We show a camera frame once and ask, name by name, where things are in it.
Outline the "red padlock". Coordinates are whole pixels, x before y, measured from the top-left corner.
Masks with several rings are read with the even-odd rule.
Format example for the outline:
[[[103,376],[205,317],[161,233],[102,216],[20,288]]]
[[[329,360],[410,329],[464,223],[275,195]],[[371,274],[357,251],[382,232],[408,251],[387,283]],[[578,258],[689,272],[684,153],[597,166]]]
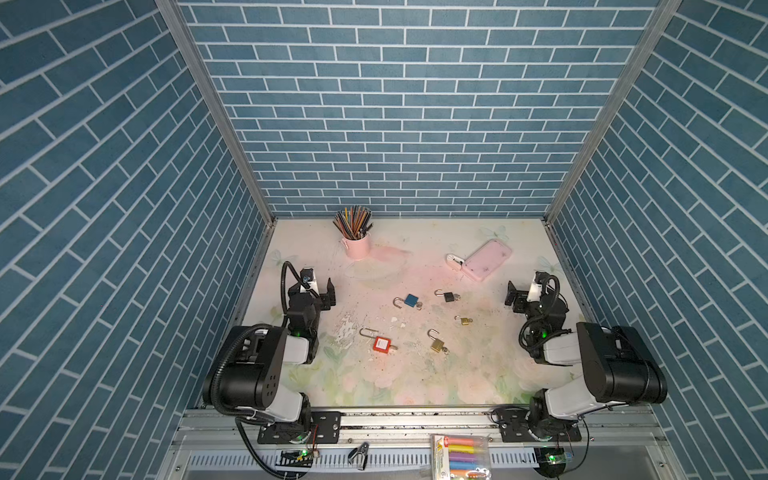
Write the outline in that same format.
[[[397,350],[392,340],[382,336],[378,330],[363,327],[359,329],[359,335],[373,341],[372,350],[375,352],[389,354],[391,351]]]

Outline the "blue padlock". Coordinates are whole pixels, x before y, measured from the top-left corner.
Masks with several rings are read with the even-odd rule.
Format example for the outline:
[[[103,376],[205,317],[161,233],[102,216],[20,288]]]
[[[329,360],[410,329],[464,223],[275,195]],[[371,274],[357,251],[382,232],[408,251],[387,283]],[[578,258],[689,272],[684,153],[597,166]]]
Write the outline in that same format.
[[[408,294],[405,298],[395,297],[392,303],[397,308],[403,308],[404,306],[414,308],[420,311],[423,308],[423,303],[419,298],[413,294]]]

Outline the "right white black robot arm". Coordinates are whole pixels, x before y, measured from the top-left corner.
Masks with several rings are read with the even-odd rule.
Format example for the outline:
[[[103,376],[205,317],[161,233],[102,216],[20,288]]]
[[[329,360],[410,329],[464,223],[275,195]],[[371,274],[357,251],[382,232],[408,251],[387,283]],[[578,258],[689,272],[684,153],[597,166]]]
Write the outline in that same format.
[[[518,344],[536,364],[581,369],[568,383],[532,396],[526,422],[535,438],[566,434],[594,412],[666,400],[666,377],[636,329],[565,326],[569,305],[557,276],[537,271],[526,290],[508,283],[504,304],[525,317]]]

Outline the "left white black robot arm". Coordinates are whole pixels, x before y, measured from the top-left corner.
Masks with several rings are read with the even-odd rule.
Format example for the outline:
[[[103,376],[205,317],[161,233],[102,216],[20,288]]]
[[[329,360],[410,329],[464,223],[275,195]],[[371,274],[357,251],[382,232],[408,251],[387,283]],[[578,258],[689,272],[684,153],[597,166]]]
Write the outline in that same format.
[[[243,423],[295,435],[311,429],[306,394],[281,383],[283,366],[309,365],[319,347],[321,313],[336,305],[335,286],[318,287],[314,270],[286,261],[280,273],[282,323],[235,326],[203,383],[203,401]]]

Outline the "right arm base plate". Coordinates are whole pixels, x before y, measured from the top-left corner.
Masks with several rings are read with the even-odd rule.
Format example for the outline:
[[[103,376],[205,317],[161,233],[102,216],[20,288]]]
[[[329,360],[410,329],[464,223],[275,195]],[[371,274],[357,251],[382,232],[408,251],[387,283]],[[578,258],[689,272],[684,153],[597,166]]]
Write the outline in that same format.
[[[542,411],[531,413],[520,406],[502,405],[492,410],[489,418],[497,426],[504,443],[573,443],[582,440],[576,421],[556,419]]]

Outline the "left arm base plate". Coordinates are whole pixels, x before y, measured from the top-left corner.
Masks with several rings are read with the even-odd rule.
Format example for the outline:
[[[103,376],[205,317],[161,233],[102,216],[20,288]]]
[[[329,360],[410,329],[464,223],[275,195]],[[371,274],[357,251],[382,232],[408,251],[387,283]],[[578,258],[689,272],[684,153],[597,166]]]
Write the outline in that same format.
[[[342,413],[333,410],[313,410],[301,413],[295,422],[276,422],[262,427],[258,433],[260,445],[337,444]]]

